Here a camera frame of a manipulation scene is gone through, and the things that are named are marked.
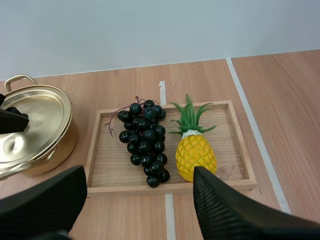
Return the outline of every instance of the yellow pineapple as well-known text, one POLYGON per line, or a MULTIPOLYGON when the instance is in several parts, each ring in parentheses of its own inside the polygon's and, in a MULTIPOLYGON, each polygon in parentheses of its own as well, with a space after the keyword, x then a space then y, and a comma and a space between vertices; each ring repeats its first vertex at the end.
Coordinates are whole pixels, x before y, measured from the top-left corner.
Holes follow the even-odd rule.
POLYGON ((212 103, 202 105, 198 111, 195 112, 191 99, 186 95, 185 107, 174 102, 172 102, 172 104, 181 114, 180 120, 171 120, 180 125, 180 131, 173 131, 171 133, 182 135, 182 139, 179 142, 175 153, 178 173, 188 182, 193 182, 194 169, 197 166, 205 167, 214 174, 217 170, 216 156, 210 143, 202 134, 211 131, 216 126, 208 129, 203 129, 199 126, 201 114, 205 111, 209 111, 210 109, 205 107, 212 103))

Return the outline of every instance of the pineapple leaves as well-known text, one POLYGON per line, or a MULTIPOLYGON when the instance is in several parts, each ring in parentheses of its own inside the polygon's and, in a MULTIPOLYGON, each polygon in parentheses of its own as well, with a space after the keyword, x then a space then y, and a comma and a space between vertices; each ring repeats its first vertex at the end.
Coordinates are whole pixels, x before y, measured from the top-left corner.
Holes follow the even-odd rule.
POLYGON ((174 105, 180 113, 182 113, 182 111, 184 110, 184 108, 182 106, 180 106, 178 103, 175 102, 170 102, 172 105, 174 105))
POLYGON ((215 129, 216 126, 217 126, 217 125, 212 126, 212 127, 209 127, 208 129, 202 129, 202 128, 201 128, 201 129, 199 130, 199 132, 202 133, 202 134, 205 133, 205 132, 209 132, 209 131, 215 129))
POLYGON ((210 111, 210 110, 212 110, 212 109, 209 109, 209 108, 202 108, 202 109, 200 109, 199 108, 199 110, 198 110, 198 112, 196 113, 196 116, 195 116, 195 125, 196 126, 198 126, 199 125, 199 119, 200 119, 200 117, 201 117, 201 115, 204 113, 204 112, 206 112, 206 111, 210 111))
POLYGON ((171 120, 170 122, 176 122, 176 123, 178 123, 180 126, 183 125, 181 120, 171 120))
POLYGON ((179 135, 184 134, 183 131, 171 131, 171 132, 169 132, 169 133, 170 133, 170 134, 179 134, 179 135))
POLYGON ((201 126, 199 126, 199 120, 201 115, 206 112, 212 110, 211 108, 205 108, 208 105, 213 105, 213 103, 209 102, 199 107, 198 111, 195 111, 194 104, 189 97, 188 94, 185 96, 186 105, 185 107, 182 107, 178 103, 171 102, 172 105, 174 105, 178 111, 180 112, 180 119, 179 120, 171 120, 170 122, 176 122, 179 124, 179 131, 172 131, 171 134, 179 134, 183 135, 183 133, 186 133, 188 130, 196 130, 200 133, 205 133, 213 130, 216 126, 209 127, 207 129, 203 129, 201 126))
POLYGON ((192 103, 188 94, 186 95, 185 100, 186 100, 186 104, 188 105, 188 115, 189 115, 190 125, 194 126, 196 123, 194 104, 192 103))
POLYGON ((209 103, 206 103, 206 104, 203 104, 199 109, 198 109, 198 112, 202 109, 204 109, 206 106, 208 105, 213 105, 213 103, 209 102, 209 103))
POLYGON ((190 120, 189 120, 189 111, 188 111, 189 105, 185 105, 181 112, 181 122, 184 126, 190 127, 190 120))

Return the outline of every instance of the grape stem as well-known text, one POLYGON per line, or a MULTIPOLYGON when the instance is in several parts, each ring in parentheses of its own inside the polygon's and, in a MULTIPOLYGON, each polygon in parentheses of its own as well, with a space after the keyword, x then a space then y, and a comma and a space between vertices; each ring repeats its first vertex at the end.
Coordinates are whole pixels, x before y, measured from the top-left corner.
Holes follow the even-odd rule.
POLYGON ((104 125, 104 126, 107 126, 107 125, 108 125, 109 133, 110 133, 110 135, 111 135, 112 138, 114 137, 114 136, 112 135, 112 131, 113 131, 114 129, 113 129, 113 128, 110 128, 111 121, 112 121, 112 119, 114 118, 114 116, 116 115, 116 113, 118 113, 120 110, 125 110, 125 109, 127 109, 127 108, 130 108, 130 106, 125 106, 125 107, 122 107, 122 108, 118 109, 117 111, 115 111, 115 112, 112 114, 110 121, 107 122, 107 123, 104 125))

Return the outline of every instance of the wooden table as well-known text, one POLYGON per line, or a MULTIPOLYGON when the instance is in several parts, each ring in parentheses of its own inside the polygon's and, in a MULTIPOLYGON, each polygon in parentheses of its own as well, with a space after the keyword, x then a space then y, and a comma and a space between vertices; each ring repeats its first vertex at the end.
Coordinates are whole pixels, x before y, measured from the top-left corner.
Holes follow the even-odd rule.
MULTIPOLYGON (((237 72, 241 61, 245 59, 236 59, 237 72)), ((248 71, 246 69, 243 74, 239 73, 246 93, 248 91, 246 87, 250 87, 246 86, 248 71)), ((159 101, 159 82, 165 81, 167 103, 183 103, 186 93, 192 97, 194 102, 232 100, 258 183, 254 190, 242 191, 242 193, 272 208, 280 208, 244 107, 224 59, 41 77, 36 80, 39 84, 58 87, 68 94, 72 102, 73 118, 79 130, 79 141, 71 156, 51 172, 34 177, 18 174, 0 182, 0 198, 29 188, 71 166, 85 165, 96 111, 128 105, 135 101, 137 95, 140 98, 159 101)), ((12 89, 28 84, 26 80, 23 80, 12 84, 12 89)), ((0 82, 0 92, 5 93, 3 82, 0 82)), ((250 104, 255 101, 251 96, 248 97, 250 104)), ((266 104, 260 104, 263 108, 267 108, 266 104)), ((259 125, 263 119, 259 118, 257 122, 259 125)), ((174 194, 173 202, 176 239, 202 239, 193 196, 174 194)), ((71 231, 71 236, 75 240, 166 239, 165 197, 164 195, 153 195, 88 198, 71 231)))

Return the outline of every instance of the pot lid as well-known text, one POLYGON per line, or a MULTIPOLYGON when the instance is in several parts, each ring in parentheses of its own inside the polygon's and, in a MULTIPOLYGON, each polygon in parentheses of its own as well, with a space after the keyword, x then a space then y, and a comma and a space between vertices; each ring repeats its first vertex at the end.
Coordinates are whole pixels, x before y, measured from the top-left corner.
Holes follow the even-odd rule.
POLYGON ((16 107, 27 114, 23 132, 0 134, 0 169, 36 159, 54 146, 70 124, 72 108, 59 88, 32 85, 6 94, 1 108, 16 107))

